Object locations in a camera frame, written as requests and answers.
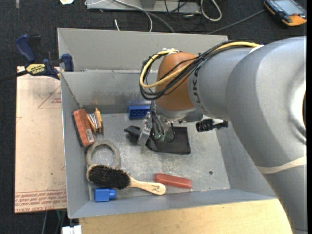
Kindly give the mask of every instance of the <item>orange device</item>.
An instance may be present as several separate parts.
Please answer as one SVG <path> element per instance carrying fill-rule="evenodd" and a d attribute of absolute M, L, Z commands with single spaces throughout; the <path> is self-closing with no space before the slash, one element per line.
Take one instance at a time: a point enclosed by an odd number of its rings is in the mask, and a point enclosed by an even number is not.
<path fill-rule="evenodd" d="M 85 109 L 75 110 L 73 118 L 80 145 L 84 147 L 93 144 L 95 139 Z"/>
<path fill-rule="evenodd" d="M 307 11 L 294 0 L 265 0 L 264 5 L 274 17 L 287 26 L 307 22 Z"/>

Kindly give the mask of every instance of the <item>yellow cable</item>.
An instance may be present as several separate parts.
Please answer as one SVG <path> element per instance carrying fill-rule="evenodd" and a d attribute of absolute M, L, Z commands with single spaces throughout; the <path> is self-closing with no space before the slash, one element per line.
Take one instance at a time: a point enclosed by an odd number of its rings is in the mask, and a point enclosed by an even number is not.
<path fill-rule="evenodd" d="M 226 47 L 230 47 L 230 46 L 239 46 L 239 45 L 242 45 L 242 46 L 247 46 L 247 47 L 252 47 L 252 48 L 255 48 L 257 46 L 259 46 L 259 44 L 257 43 L 252 43 L 252 42 L 247 42 L 247 41 L 237 41 L 237 42 L 230 42 L 230 43 L 226 43 L 218 48 L 216 48 L 214 51 L 216 50 L 220 50 L 220 49 L 223 49 L 223 48 L 226 48 Z M 168 54 L 168 53 L 174 53 L 174 52 L 177 52 L 177 50 L 175 49 L 171 49 L 171 50 L 166 50 L 166 51 L 161 51 L 161 52 L 158 52 L 157 54 L 153 55 L 152 58 L 156 58 L 158 57 L 159 55 L 165 55 L 165 54 Z M 149 85 L 146 85 L 144 84 L 143 82 L 143 77 L 145 75 L 145 72 L 147 70 L 147 68 L 149 67 L 149 65 L 153 62 L 152 59 L 150 59 L 146 65 L 144 66 L 143 70 L 142 70 L 142 73 L 141 73 L 141 76 L 140 76 L 140 85 L 143 87 L 143 88 L 153 88 L 153 87 L 156 87 L 158 85 L 161 85 L 163 84 L 164 82 L 166 82 L 167 80 L 177 76 L 178 74 L 180 74 L 182 71 L 184 71 L 191 63 L 185 65 L 183 68 L 179 69 L 179 70 L 176 70 L 175 72 L 173 72 L 172 74 L 164 77 L 163 79 L 153 83 L 153 84 L 149 84 Z"/>

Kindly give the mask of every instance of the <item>blue lego brick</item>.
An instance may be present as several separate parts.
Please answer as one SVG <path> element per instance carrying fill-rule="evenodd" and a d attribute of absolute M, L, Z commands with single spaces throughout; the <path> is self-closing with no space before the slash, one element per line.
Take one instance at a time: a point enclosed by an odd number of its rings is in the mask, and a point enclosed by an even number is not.
<path fill-rule="evenodd" d="M 95 188 L 94 189 L 94 201 L 95 202 L 107 202 L 110 199 L 116 198 L 116 191 L 109 188 Z"/>
<path fill-rule="evenodd" d="M 143 118 L 150 110 L 150 105 L 140 105 L 140 106 L 129 106 L 128 114 L 130 119 Z"/>

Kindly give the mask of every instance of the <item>wooden board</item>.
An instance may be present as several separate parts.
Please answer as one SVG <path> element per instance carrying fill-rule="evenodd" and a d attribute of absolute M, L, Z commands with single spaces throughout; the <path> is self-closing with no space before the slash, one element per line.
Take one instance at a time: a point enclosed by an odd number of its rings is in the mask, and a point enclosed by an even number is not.
<path fill-rule="evenodd" d="M 79 219 L 83 234 L 292 234 L 278 199 Z"/>

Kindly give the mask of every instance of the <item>electronic device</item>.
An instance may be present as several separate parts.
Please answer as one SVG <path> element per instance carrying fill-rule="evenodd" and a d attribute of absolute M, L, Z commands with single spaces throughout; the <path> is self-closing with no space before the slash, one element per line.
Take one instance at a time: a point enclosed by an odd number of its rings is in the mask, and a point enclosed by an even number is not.
<path fill-rule="evenodd" d="M 264 5 L 278 21 L 287 26 L 298 26 L 307 22 L 307 11 L 294 0 L 265 0 Z"/>

